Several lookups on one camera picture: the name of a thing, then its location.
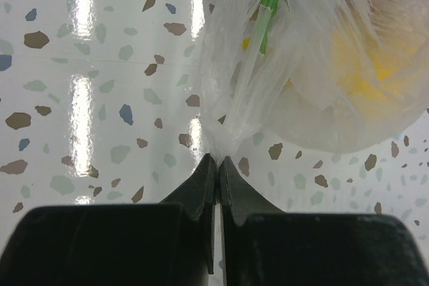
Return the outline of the clear printed plastic bag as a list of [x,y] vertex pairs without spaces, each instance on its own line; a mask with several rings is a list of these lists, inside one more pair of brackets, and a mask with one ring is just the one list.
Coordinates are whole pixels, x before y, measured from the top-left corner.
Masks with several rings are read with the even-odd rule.
[[[425,80],[406,100],[347,95],[333,34],[418,38]],[[202,131],[221,163],[263,128],[307,149],[352,153],[392,138],[428,106],[428,0],[218,0],[201,51]]]

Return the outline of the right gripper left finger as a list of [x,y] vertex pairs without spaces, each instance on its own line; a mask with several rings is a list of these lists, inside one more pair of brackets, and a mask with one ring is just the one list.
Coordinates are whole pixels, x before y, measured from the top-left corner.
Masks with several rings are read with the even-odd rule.
[[2,285],[206,285],[216,163],[205,155],[157,204],[44,206],[1,255]]

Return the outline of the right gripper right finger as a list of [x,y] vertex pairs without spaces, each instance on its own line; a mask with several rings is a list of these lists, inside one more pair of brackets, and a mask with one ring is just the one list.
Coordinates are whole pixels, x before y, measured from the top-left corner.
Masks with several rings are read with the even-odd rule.
[[225,285],[427,285],[410,231],[393,216],[284,212],[230,158],[217,179]]

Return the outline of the yellow fake mango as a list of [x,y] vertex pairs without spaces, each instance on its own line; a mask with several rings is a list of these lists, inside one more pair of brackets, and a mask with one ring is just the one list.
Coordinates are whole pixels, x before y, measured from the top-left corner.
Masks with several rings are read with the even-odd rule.
[[333,34],[332,76],[347,95],[375,102],[406,100],[425,80],[418,38],[375,39],[354,31]]

